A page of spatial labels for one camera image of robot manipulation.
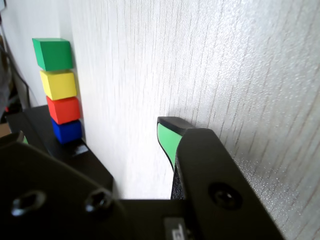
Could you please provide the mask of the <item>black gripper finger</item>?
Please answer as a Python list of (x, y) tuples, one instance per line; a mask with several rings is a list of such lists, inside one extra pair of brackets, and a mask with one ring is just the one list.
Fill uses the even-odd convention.
[(281, 240), (283, 235), (218, 136), (174, 116), (157, 118), (198, 240)]
[(128, 240), (112, 194), (23, 142), (0, 139), (0, 237), (3, 240)]

